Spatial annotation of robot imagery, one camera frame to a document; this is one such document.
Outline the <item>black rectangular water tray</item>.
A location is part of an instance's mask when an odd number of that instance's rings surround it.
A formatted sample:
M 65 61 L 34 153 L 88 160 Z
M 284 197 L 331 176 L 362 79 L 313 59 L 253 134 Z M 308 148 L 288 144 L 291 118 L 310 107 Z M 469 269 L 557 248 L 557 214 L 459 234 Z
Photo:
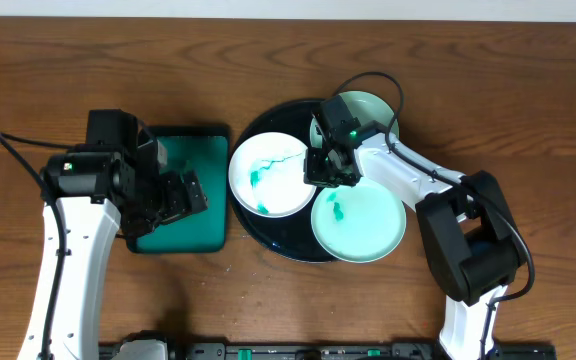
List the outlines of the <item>black rectangular water tray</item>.
M 141 254 L 212 253 L 221 250 L 227 228 L 227 168 L 229 128 L 211 126 L 153 126 L 150 131 L 167 150 L 163 172 L 196 173 L 207 209 L 127 242 Z

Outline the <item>round black serving tray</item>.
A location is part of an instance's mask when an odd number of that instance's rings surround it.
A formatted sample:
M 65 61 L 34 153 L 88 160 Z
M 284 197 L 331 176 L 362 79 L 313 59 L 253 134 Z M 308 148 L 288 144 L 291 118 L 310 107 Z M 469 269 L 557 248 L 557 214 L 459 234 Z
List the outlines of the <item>round black serving tray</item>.
M 308 148 L 312 113 L 318 104 L 316 99 L 294 100 L 266 111 L 244 131 L 235 150 L 246 139 L 266 132 L 280 132 L 294 136 Z M 233 196 L 233 210 L 239 222 L 260 244 L 293 260 L 323 263 L 339 260 L 322 248 L 312 230 L 312 207 L 324 189 L 326 188 L 316 187 L 314 197 L 303 209 L 282 218 L 255 215 L 238 205 L 231 190 L 230 192 Z

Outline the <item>white plate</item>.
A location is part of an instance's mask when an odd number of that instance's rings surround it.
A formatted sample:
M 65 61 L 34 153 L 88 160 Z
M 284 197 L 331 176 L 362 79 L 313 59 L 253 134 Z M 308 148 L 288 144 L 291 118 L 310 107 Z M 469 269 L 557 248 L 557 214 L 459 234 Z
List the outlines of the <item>white plate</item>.
M 294 136 L 266 132 L 243 141 L 229 168 L 230 190 L 238 205 L 266 218 L 282 218 L 303 209 L 316 187 L 304 182 L 307 146 Z

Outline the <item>mint plate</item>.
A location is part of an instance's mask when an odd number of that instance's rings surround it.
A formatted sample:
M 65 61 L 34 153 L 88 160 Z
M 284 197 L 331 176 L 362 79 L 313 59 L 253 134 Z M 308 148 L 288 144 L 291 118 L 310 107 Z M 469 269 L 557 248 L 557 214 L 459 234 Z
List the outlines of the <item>mint plate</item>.
M 352 187 L 322 190 L 311 211 L 313 234 L 322 248 L 351 263 L 390 254 L 401 242 L 406 223 L 399 197 L 367 178 Z
M 361 125 L 371 121 L 377 121 L 384 126 L 388 126 L 394 115 L 392 108 L 380 97 L 364 91 L 345 91 L 339 94 L 347 105 L 353 117 L 356 117 Z M 399 139 L 399 125 L 396 121 L 391 132 Z M 323 136 L 317 128 L 316 118 L 312 117 L 309 128 L 310 147 L 322 148 Z

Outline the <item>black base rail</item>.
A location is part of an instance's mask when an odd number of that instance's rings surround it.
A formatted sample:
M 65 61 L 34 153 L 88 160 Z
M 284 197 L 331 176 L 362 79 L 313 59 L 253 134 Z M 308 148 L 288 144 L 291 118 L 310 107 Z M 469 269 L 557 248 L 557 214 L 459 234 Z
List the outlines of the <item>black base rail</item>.
M 161 340 L 135 340 L 99 348 L 101 359 L 166 360 L 441 360 L 438 345 L 393 343 L 374 346 L 261 346 L 195 343 L 177 346 Z

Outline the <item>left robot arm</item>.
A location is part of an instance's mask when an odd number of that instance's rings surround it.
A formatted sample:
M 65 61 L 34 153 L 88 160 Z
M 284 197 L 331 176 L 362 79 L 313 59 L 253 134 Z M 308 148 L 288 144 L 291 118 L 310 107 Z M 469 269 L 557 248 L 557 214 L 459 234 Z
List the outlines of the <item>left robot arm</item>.
M 195 171 L 163 172 L 165 147 L 119 109 L 92 110 L 86 139 L 51 156 L 38 177 L 44 245 L 21 359 L 97 359 L 112 244 L 207 208 Z

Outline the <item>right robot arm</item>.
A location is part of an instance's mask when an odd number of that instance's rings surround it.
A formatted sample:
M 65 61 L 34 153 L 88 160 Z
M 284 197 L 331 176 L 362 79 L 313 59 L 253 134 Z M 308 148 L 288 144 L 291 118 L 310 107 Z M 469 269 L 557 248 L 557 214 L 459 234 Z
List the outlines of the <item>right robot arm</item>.
M 496 178 L 441 167 L 404 145 L 389 124 L 363 124 L 335 95 L 313 110 L 322 142 L 309 148 L 305 181 L 318 187 L 372 180 L 416 213 L 431 274 L 446 294 L 439 345 L 449 359 L 485 359 L 499 303 L 526 295 L 532 255 Z

